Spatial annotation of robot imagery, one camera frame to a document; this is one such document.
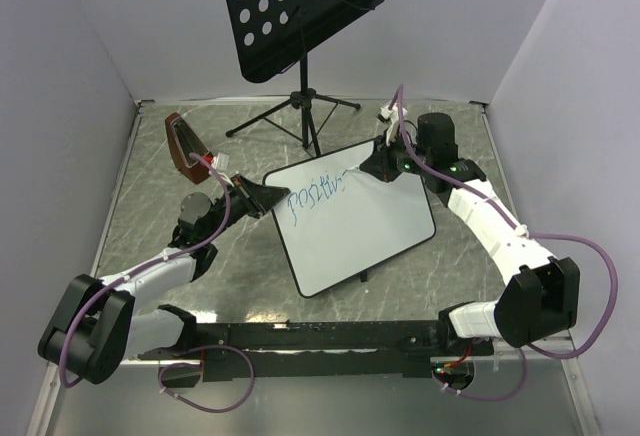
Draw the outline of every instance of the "robotic arm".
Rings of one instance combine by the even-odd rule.
[[[228,186],[231,208],[225,230],[244,216],[264,216],[289,194],[287,188],[263,186],[241,175],[231,178]],[[190,313],[163,305],[150,314],[133,315],[166,291],[195,281],[209,269],[218,253],[213,244],[173,259],[169,256],[210,237],[223,221],[225,206],[224,198],[212,202],[203,193],[193,193],[182,201],[169,246],[152,258],[160,257],[165,262],[142,271],[93,305],[73,336],[67,359],[70,371],[99,384],[126,357],[156,348],[183,351],[193,347],[196,318]],[[86,274],[73,279],[40,339],[38,354],[58,364],[67,332],[80,308],[131,269],[100,279]]]
[[[497,337],[519,348],[574,326],[578,267],[570,258],[558,260],[529,238],[526,227],[498,199],[478,165],[458,156],[451,118],[443,113],[420,116],[412,148],[428,167],[464,183],[462,187],[418,167],[397,137],[396,107],[381,112],[380,118],[390,127],[375,140],[373,154],[360,165],[360,170],[385,182],[394,181],[403,172],[422,176],[426,187],[478,238],[506,285],[497,301],[467,302],[441,311],[439,319],[445,333],[442,340],[453,344],[459,339]]]

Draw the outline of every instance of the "gray surface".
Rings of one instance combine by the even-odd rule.
[[[640,0],[549,0],[490,108],[523,220],[540,231],[589,237],[618,267],[616,310],[580,357],[603,432],[612,436],[640,434],[640,372],[603,370],[620,355],[640,353],[640,18],[630,11],[639,6]],[[606,270],[578,245],[550,247],[575,258],[582,272],[572,330],[579,344],[604,309]]]
[[[517,384],[520,363],[477,363],[469,392],[504,394]],[[258,379],[239,409],[206,414],[158,394],[156,367],[121,367],[99,387],[61,392],[48,436],[175,435],[438,435],[572,436],[582,434],[562,365],[534,361],[526,388],[503,403],[442,394],[431,379],[341,376]],[[200,384],[186,397],[226,406],[247,380]]]
[[[0,0],[2,434],[25,434],[45,373],[37,341],[91,268],[133,101],[78,0]]]
[[[383,125],[375,115],[380,104],[366,102],[358,113],[339,108],[320,135],[323,150],[379,134]],[[180,201],[190,192],[221,194],[213,178],[196,188],[173,167],[166,116],[174,111],[186,115],[205,144],[231,156],[230,172],[241,171],[261,181],[266,172],[308,157],[296,140],[264,122],[232,139],[224,136],[227,129],[271,105],[146,105],[99,275],[122,271],[162,250],[175,226]],[[413,117],[432,110],[451,114],[461,154],[478,162],[506,201],[478,106],[428,102],[407,106]],[[322,121],[330,107],[318,103],[316,120]],[[278,113],[276,120],[294,129],[298,114],[289,109]],[[365,284],[350,280],[311,299],[300,297],[272,217],[245,218],[219,238],[220,253],[205,276],[170,291],[158,303],[194,312],[201,322],[383,321],[432,319],[440,309],[461,301],[497,298],[503,283],[488,255],[461,221],[437,198],[430,199],[436,236],[374,268]]]
[[[81,1],[136,99],[298,86],[295,70],[260,85],[242,79],[225,0]],[[312,86],[391,97],[404,82],[415,97],[489,102],[544,1],[386,0],[311,52]]]

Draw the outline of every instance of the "floor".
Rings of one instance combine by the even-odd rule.
[[[383,101],[363,101],[354,111],[339,107],[320,133],[323,152],[370,139],[384,130],[376,115]],[[210,178],[198,186],[177,172],[170,159],[164,119],[182,114],[203,142],[230,156],[229,173],[261,182],[268,171],[309,155],[300,143],[267,123],[226,138],[225,131],[271,107],[273,102],[145,104],[98,275],[122,271],[160,252],[169,242],[180,201],[194,191],[221,195]],[[475,160],[508,201],[482,108],[477,105],[407,102],[410,119],[431,111],[451,115],[460,154]],[[332,108],[316,102],[317,127]],[[300,134],[300,117],[289,108],[274,120]],[[299,296],[271,216],[244,218],[216,241],[219,254],[209,272],[166,293],[152,306],[170,303],[201,322],[390,321],[433,319],[462,301],[497,299],[504,286],[491,259],[464,224],[430,197],[436,236],[370,271],[313,298]]]

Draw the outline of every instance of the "gray wall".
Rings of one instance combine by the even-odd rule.
[[[491,103],[490,122],[523,220],[600,242],[620,273],[618,306],[580,358],[607,435],[640,433],[640,0],[548,0]],[[608,278],[572,245],[582,269],[584,341],[600,317]]]
[[[245,82],[224,0],[81,0],[134,98],[288,94]],[[387,0],[311,54],[326,94],[489,101],[545,0]]]
[[[0,0],[2,434],[26,431],[38,339],[91,269],[132,114],[78,0]]]

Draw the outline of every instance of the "music stand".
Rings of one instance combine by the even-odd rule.
[[[300,90],[286,101],[226,132],[227,137],[265,120],[296,138],[307,149],[311,144],[320,156],[318,134],[338,105],[356,110],[360,104],[318,94],[309,87],[307,54],[338,31],[384,0],[226,0],[238,52],[242,76],[263,83],[300,63]],[[311,113],[312,100],[334,103],[334,107],[316,131]],[[301,111],[302,137],[283,128],[268,117],[291,105]]]

